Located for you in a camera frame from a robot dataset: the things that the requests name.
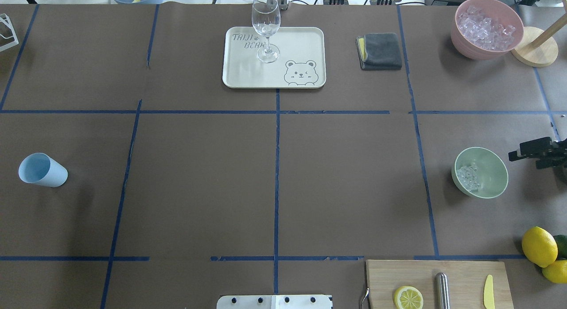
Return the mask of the black handled knife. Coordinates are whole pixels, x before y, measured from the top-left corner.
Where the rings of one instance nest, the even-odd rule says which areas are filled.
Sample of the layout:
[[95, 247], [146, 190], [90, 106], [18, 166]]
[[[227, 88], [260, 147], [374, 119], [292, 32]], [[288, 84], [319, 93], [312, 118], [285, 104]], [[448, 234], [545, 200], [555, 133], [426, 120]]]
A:
[[445, 273], [439, 272], [435, 276], [437, 287], [437, 303], [439, 309], [450, 309], [450, 296], [448, 290], [448, 277]]

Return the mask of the clear wine glass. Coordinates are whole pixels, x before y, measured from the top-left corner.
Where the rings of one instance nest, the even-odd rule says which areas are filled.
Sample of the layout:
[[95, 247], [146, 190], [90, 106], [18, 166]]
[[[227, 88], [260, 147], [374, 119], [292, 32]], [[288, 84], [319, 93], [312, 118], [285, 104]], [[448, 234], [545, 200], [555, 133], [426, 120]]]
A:
[[273, 63], [280, 56], [280, 50], [271, 43], [281, 26], [281, 11], [277, 0], [254, 0], [251, 13], [252, 26], [258, 35], [266, 39], [266, 44], [259, 47], [257, 57], [263, 63]]

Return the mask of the ice cubes in green bowl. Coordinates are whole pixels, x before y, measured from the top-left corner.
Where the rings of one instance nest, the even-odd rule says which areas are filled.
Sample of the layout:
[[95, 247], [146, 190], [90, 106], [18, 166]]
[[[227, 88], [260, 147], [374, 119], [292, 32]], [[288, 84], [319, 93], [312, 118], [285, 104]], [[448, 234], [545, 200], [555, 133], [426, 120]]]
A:
[[465, 165], [456, 171], [456, 176], [462, 187], [468, 192], [477, 192], [480, 189], [480, 182], [478, 180], [478, 166], [474, 162], [470, 165]]

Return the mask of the wooden stand with carton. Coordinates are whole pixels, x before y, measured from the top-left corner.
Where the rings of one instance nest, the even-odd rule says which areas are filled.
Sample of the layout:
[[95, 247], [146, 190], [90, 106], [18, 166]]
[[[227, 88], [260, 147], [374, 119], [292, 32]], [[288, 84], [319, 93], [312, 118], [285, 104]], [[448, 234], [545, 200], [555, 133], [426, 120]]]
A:
[[512, 55], [520, 62], [532, 67], [546, 67], [555, 62], [559, 55], [558, 45], [553, 38], [567, 24], [567, 14], [563, 14], [549, 28], [523, 27], [523, 37], [512, 50]]

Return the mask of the light blue plastic cup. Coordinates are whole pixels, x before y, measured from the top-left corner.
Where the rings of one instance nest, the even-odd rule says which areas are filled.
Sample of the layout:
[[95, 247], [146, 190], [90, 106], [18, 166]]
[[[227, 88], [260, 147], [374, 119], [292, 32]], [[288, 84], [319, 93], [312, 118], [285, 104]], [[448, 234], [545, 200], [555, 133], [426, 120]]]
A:
[[18, 176], [24, 183], [54, 188], [67, 181], [68, 172], [47, 154], [37, 152], [23, 159]]

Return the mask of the mint green bowl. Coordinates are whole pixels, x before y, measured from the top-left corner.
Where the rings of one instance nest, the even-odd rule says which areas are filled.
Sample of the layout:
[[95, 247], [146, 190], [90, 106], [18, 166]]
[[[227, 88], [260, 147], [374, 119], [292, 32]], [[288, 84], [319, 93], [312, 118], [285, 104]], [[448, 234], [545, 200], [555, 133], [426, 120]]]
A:
[[[480, 189], [474, 193], [466, 191], [456, 176], [456, 171], [460, 167], [470, 165], [472, 162], [478, 166], [478, 180], [480, 182]], [[462, 150], [456, 156], [450, 171], [456, 188], [470, 197], [496, 198], [505, 192], [509, 183], [508, 170], [502, 159], [483, 147], [469, 147]]]

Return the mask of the dark grey folded cloth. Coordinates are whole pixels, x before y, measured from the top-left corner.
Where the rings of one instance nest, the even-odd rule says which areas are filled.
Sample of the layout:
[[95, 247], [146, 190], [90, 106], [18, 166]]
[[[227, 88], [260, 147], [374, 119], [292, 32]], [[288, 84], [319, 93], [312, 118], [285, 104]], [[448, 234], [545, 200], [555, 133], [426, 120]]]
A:
[[356, 38], [362, 70], [399, 70], [402, 58], [395, 33], [367, 33]]

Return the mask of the yellow plastic knife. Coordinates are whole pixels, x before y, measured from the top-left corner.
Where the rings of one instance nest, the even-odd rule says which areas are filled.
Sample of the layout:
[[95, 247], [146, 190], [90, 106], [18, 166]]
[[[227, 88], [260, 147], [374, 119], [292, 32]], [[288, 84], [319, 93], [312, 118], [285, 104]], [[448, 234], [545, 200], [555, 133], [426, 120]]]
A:
[[483, 305], [486, 309], [495, 309], [493, 276], [488, 274], [483, 287]]

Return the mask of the green lime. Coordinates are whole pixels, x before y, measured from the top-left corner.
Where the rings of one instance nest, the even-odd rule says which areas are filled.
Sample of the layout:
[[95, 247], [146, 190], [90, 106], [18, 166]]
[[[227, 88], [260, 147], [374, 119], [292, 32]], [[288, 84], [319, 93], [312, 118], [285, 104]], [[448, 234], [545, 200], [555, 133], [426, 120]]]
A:
[[567, 235], [553, 235], [558, 249], [558, 258], [567, 259]]

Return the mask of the pink bowl of ice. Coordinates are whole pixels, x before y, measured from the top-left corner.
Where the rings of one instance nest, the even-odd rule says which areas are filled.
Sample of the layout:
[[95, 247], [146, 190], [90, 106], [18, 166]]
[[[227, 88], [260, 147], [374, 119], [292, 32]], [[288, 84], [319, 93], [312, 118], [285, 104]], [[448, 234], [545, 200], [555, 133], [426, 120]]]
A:
[[451, 40], [462, 55], [490, 60], [522, 41], [523, 22], [512, 7], [498, 0], [466, 0], [457, 8]]

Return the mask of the yellow lemon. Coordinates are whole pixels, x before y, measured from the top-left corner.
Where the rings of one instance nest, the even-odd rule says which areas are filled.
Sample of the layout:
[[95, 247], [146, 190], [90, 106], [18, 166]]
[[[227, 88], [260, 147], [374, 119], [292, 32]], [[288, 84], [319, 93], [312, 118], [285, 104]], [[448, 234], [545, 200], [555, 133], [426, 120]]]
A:
[[556, 260], [554, 263], [541, 269], [544, 277], [555, 284], [567, 283], [567, 260]]
[[558, 246], [553, 236], [538, 226], [528, 229], [522, 237], [522, 251], [533, 264], [544, 268], [558, 257]]

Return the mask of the half lemon slice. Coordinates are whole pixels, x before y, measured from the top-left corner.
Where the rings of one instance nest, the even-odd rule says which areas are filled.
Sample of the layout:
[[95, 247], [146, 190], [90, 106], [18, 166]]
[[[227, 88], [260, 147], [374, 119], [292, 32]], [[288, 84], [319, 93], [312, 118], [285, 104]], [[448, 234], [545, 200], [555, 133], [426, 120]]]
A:
[[424, 298], [417, 288], [401, 286], [393, 295], [393, 303], [397, 309], [423, 309]]

